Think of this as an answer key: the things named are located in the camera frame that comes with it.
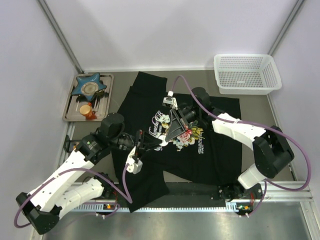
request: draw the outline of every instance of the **t-shirt print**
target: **t-shirt print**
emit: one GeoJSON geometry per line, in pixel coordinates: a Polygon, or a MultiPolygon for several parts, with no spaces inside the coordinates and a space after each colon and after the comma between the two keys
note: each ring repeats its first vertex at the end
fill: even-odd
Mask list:
{"type": "MultiPolygon", "coordinates": [[[[158,111],[154,117],[152,117],[151,122],[153,126],[149,127],[149,134],[155,138],[158,138],[160,135],[167,135],[169,126],[170,126],[170,116],[167,114],[158,111]]],[[[195,120],[190,123],[191,127],[183,134],[177,138],[171,140],[175,146],[176,150],[180,152],[183,148],[188,147],[189,145],[198,144],[198,153],[204,154],[204,145],[203,145],[203,132],[204,130],[201,127],[198,127],[198,121],[195,120]]],[[[156,151],[162,151],[162,147],[155,149],[156,151]]]]}

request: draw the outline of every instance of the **metal tray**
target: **metal tray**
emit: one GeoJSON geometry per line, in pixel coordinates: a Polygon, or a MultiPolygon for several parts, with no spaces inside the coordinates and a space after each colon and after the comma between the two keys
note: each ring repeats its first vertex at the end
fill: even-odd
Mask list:
{"type": "Polygon", "coordinates": [[[88,104],[88,100],[80,98],[79,96],[71,96],[72,90],[78,85],[77,77],[91,76],[93,73],[84,73],[76,75],[73,79],[68,99],[65,104],[63,112],[63,120],[68,122],[92,122],[101,121],[108,115],[109,105],[111,100],[112,85],[114,82],[114,76],[110,73],[100,72],[100,80],[106,85],[104,90],[104,96],[96,98],[92,102],[92,110],[95,111],[96,119],[86,120],[86,118],[80,114],[79,109],[81,106],[88,104]]]}

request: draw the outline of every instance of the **white bracket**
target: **white bracket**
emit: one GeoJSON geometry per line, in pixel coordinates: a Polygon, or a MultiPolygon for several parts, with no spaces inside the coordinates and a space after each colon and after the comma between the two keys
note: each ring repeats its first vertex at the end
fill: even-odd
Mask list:
{"type": "Polygon", "coordinates": [[[132,148],[131,152],[129,153],[127,159],[126,159],[126,164],[129,164],[128,168],[126,169],[129,173],[133,173],[133,174],[137,174],[140,172],[141,168],[142,168],[142,161],[138,160],[138,162],[136,162],[133,159],[133,156],[136,153],[136,147],[132,148]]]}
{"type": "Polygon", "coordinates": [[[162,143],[159,144],[161,147],[165,147],[169,144],[169,142],[166,141],[166,135],[160,135],[158,139],[162,141],[162,143]]]}
{"type": "Polygon", "coordinates": [[[170,106],[172,109],[178,109],[178,103],[175,97],[173,97],[174,92],[169,91],[168,96],[163,98],[162,103],[165,104],[166,106],[170,106]]]}
{"type": "MultiPolygon", "coordinates": [[[[239,121],[239,119],[230,116],[228,113],[222,113],[218,117],[233,122],[239,121]]],[[[242,123],[228,123],[218,119],[212,121],[212,126],[217,134],[226,135],[248,146],[252,151],[254,150],[252,143],[255,141],[255,137],[260,137],[266,132],[262,127],[242,123]]]]}
{"type": "Polygon", "coordinates": [[[245,189],[250,189],[266,178],[266,176],[259,172],[254,163],[238,177],[238,181],[245,189]]]}

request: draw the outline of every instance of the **white wall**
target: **white wall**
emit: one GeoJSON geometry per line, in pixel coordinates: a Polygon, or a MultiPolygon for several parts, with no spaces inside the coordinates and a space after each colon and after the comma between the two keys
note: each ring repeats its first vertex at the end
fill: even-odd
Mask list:
{"type": "Polygon", "coordinates": [[[203,69],[267,53],[296,0],[47,0],[86,71],[203,69]]]}
{"type": "MultiPolygon", "coordinates": [[[[275,53],[282,89],[272,101],[283,129],[307,150],[312,164],[311,192],[320,210],[320,1],[307,0],[275,53]]],[[[306,164],[295,149],[298,177],[306,164]]]]}
{"type": "Polygon", "coordinates": [[[31,228],[14,228],[15,199],[57,164],[75,70],[35,0],[2,2],[0,33],[0,238],[24,240],[31,228]]]}

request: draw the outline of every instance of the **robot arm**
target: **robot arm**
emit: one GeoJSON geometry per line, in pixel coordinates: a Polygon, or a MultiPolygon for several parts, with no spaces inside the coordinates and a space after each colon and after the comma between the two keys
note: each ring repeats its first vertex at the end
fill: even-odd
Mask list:
{"type": "MultiPolygon", "coordinates": [[[[216,133],[226,135],[246,145],[253,151],[254,164],[238,177],[239,183],[245,189],[252,188],[266,178],[273,179],[294,159],[294,153],[283,136],[262,127],[237,124],[239,119],[211,105],[210,97],[204,88],[196,87],[192,89],[192,92],[207,110],[220,119],[234,123],[213,119],[195,101],[192,106],[178,108],[173,92],[169,91],[168,96],[162,102],[164,106],[171,108],[171,123],[165,138],[167,142],[186,132],[190,123],[197,119],[204,124],[211,124],[216,133]]],[[[272,126],[272,128],[281,131],[277,126],[272,126]]]]}
{"type": "MultiPolygon", "coordinates": [[[[54,181],[27,202],[22,212],[39,234],[50,231],[75,207],[91,199],[108,198],[112,192],[111,186],[99,177],[93,177],[83,185],[67,191],[84,172],[70,171],[60,175],[62,172],[74,168],[91,169],[110,154],[111,149],[120,149],[130,151],[126,161],[127,171],[136,174],[142,167],[142,154],[163,142],[142,130],[137,131],[136,136],[124,133],[123,130],[124,117],[118,113],[109,114],[94,133],[81,140],[67,160],[45,182],[52,178],[54,181]]],[[[21,192],[16,198],[18,205],[21,206],[41,186],[29,193],[21,192]]]]}

